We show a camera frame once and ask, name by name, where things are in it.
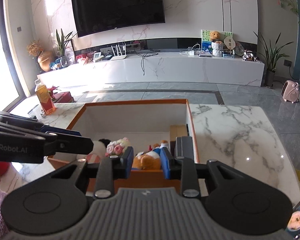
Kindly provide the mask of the orange juice bottle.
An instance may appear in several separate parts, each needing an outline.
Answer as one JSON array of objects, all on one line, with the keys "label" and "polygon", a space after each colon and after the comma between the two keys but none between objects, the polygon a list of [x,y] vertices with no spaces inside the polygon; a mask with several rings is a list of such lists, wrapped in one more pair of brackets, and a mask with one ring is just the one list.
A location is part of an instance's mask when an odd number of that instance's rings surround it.
[{"label": "orange juice bottle", "polygon": [[50,96],[50,92],[47,89],[46,85],[44,85],[40,79],[37,79],[35,81],[35,85],[36,87],[34,91],[38,97],[38,100],[41,104],[44,113],[46,115],[53,113],[56,110],[56,108],[54,106],[54,103]]}]

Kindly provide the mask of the large black television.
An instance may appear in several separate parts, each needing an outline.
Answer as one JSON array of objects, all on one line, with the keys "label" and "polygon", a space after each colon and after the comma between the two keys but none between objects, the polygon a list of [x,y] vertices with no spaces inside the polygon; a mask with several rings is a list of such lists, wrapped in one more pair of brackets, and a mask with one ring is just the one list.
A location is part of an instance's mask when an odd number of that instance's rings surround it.
[{"label": "large black television", "polygon": [[163,0],[71,0],[78,37],[165,23]]}]

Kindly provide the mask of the pink small heater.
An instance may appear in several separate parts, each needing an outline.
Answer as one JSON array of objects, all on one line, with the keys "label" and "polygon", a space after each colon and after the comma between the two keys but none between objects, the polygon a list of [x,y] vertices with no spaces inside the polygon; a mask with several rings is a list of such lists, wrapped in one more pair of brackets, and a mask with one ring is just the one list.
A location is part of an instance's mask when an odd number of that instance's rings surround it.
[{"label": "pink small heater", "polygon": [[299,102],[299,97],[300,97],[299,84],[297,82],[287,80],[282,87],[281,95],[285,102],[287,101],[291,103]]}]

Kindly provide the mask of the potted green floor plant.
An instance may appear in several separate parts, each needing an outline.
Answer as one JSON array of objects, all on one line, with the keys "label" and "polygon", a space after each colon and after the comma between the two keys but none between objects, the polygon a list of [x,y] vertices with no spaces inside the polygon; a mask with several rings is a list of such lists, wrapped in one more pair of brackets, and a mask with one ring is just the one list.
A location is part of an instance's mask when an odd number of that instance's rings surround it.
[{"label": "potted green floor plant", "polygon": [[286,46],[293,44],[294,42],[291,41],[278,46],[277,44],[281,37],[281,33],[279,33],[274,43],[271,41],[271,39],[269,39],[269,41],[267,42],[260,31],[258,33],[254,32],[254,34],[257,37],[258,42],[262,44],[263,52],[258,53],[264,58],[267,67],[264,85],[271,88],[274,82],[277,62],[283,57],[289,57],[289,55],[282,53],[281,50]]}]

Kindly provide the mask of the brown round vase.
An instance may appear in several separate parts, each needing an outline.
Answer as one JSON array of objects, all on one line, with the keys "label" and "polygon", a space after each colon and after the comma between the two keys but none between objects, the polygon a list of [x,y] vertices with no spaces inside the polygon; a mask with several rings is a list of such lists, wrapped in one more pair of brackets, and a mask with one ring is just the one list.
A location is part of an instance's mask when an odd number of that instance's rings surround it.
[{"label": "brown round vase", "polygon": [[55,55],[53,51],[50,50],[42,51],[38,56],[37,61],[43,71],[49,72],[51,70],[50,64],[55,61]]}]

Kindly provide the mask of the grey box inside bin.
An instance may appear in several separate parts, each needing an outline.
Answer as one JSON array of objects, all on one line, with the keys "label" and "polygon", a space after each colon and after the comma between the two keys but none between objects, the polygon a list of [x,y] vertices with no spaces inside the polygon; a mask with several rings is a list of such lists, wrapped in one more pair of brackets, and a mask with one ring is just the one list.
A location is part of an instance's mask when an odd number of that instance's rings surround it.
[{"label": "grey box inside bin", "polygon": [[174,148],[175,157],[194,159],[192,137],[177,137]]}]

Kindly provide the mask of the stack of red books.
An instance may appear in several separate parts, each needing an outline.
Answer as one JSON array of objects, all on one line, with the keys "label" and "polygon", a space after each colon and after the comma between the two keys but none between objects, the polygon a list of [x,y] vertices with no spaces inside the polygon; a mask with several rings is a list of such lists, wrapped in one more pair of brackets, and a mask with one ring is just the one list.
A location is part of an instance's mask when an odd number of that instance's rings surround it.
[{"label": "stack of red books", "polygon": [[60,92],[53,95],[55,103],[72,103],[74,98],[70,92]]}]

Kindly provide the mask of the white wifi router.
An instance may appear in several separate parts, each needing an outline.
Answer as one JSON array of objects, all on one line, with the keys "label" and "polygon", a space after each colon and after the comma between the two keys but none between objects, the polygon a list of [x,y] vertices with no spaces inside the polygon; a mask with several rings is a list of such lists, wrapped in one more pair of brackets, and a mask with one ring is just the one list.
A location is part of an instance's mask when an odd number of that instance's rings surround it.
[{"label": "white wifi router", "polygon": [[111,48],[113,52],[113,56],[110,59],[111,61],[122,60],[127,57],[126,44],[124,45],[116,44],[115,46],[111,46]]}]

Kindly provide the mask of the orange plush toy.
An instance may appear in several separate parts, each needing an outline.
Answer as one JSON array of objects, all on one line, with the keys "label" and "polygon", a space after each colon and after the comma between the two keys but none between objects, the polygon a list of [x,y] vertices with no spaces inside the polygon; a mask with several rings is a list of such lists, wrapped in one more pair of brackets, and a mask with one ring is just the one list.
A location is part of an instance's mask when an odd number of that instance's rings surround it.
[{"label": "orange plush toy", "polygon": [[162,148],[169,148],[169,143],[162,140],[160,144],[149,146],[147,152],[139,152],[133,160],[132,169],[134,170],[160,170],[160,153]]}]

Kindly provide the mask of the white marble TV cabinet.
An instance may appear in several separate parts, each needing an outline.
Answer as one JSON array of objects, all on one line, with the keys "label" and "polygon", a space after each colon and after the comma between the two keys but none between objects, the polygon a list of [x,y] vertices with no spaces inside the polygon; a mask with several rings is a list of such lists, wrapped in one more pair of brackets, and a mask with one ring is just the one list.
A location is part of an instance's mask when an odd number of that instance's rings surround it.
[{"label": "white marble TV cabinet", "polygon": [[74,87],[131,82],[196,82],[260,87],[264,64],[241,58],[198,57],[159,53],[142,58],[128,55],[121,60],[73,64],[39,74],[47,86]]}]

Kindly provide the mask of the brown teddy bear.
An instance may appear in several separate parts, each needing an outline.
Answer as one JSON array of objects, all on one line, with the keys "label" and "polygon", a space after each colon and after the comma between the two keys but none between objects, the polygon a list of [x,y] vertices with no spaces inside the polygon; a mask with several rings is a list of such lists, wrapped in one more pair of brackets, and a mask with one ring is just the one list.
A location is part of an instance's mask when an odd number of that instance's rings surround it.
[{"label": "brown teddy bear", "polygon": [[220,33],[218,31],[211,31],[210,34],[210,41],[211,42],[219,42],[221,41],[221,38],[220,38]]}]

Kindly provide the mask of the orange cardboard storage box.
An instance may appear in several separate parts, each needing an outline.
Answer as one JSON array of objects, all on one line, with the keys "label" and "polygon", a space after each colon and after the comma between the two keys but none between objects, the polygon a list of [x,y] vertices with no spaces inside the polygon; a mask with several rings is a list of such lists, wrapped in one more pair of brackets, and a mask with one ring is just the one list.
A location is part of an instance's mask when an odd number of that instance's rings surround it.
[{"label": "orange cardboard storage box", "polygon": [[192,138],[192,149],[186,153],[195,162],[199,161],[193,118],[186,99],[84,103],[78,107],[59,106],[61,120],[52,121],[50,126],[78,131],[93,142],[128,138],[135,153],[163,140],[173,143],[179,135],[171,135],[170,128],[181,128],[181,136]]}]

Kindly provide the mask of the pink flower plush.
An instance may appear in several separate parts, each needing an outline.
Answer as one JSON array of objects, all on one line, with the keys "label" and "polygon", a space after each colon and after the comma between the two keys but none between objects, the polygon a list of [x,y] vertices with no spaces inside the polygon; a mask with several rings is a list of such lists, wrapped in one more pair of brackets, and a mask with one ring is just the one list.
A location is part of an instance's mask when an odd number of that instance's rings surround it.
[{"label": "pink flower plush", "polygon": [[128,138],[122,138],[116,141],[111,141],[107,148],[105,156],[109,157],[111,155],[121,156],[124,154],[125,150],[131,146],[131,143]]}]

